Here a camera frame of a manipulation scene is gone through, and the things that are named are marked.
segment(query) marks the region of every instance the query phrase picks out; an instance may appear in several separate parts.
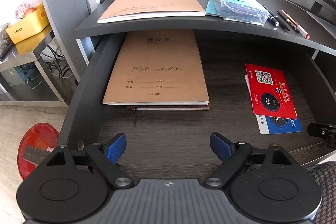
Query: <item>open drawer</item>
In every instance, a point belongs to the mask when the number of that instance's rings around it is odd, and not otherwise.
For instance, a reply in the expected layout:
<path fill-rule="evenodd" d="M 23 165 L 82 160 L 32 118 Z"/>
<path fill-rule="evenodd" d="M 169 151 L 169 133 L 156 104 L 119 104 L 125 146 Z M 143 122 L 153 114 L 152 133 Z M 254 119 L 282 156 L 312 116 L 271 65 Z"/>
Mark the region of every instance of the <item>open drawer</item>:
<path fill-rule="evenodd" d="M 103 105 L 125 33 L 106 35 L 73 96 L 59 144 L 77 149 L 79 141 L 84 145 L 105 143 L 123 132 L 127 149 L 118 163 L 134 178 L 206 177 L 221 164 L 209 146 L 214 131 L 255 148 L 279 143 L 301 164 L 332 152 L 322 139 L 307 133 L 311 122 L 336 123 L 336 96 L 307 53 L 309 48 L 240 33 L 194 32 L 211 103 L 209 111 L 138 111 L 134 115 L 125 106 Z M 302 132 L 260 134 L 244 78 L 246 63 L 284 72 Z"/>

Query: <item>black circle on card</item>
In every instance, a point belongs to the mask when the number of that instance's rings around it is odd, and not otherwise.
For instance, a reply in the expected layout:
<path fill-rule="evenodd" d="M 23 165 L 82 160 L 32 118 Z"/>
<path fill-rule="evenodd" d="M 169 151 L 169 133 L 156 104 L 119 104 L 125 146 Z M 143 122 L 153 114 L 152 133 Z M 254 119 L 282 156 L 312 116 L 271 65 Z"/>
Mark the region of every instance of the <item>black circle on card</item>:
<path fill-rule="evenodd" d="M 288 122 L 288 119 L 284 118 L 270 117 L 270 119 L 271 122 L 274 123 L 277 127 L 284 127 Z"/>
<path fill-rule="evenodd" d="M 261 96 L 261 103 L 270 111 L 277 111 L 280 107 L 279 100 L 270 93 L 264 93 Z"/>

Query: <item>floor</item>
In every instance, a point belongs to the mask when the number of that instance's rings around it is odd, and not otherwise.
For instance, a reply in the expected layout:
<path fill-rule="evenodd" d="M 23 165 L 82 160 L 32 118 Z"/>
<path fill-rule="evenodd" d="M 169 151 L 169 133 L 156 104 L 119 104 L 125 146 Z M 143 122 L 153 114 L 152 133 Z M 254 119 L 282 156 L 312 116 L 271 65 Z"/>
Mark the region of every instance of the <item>floor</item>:
<path fill-rule="evenodd" d="M 22 179 L 17 170 L 17 149 L 23 135 L 39 122 L 60 131 L 67 108 L 0 106 L 0 222 L 21 224 L 24 218 L 16 204 Z"/>

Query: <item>red trash bin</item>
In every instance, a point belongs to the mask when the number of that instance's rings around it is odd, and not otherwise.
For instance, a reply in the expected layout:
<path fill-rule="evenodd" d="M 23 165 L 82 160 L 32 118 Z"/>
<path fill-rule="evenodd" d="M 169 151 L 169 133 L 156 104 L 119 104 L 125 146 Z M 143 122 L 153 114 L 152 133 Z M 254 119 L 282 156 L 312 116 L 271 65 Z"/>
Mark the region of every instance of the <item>red trash bin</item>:
<path fill-rule="evenodd" d="M 35 169 L 35 164 L 23 159 L 27 145 L 47 150 L 56 148 L 59 132 L 49 123 L 37 123 L 29 128 L 23 136 L 17 151 L 17 167 L 21 178 L 24 180 Z"/>

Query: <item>deli logo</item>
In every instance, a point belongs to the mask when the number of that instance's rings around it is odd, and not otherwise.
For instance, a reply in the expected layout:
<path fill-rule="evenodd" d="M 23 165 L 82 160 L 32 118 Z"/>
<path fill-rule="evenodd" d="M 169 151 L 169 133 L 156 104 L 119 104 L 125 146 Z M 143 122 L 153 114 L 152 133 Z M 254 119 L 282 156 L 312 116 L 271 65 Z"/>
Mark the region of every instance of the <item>deli logo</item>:
<path fill-rule="evenodd" d="M 22 31 L 22 28 L 17 29 L 16 31 L 14 31 L 14 34 L 17 34 L 19 31 Z"/>

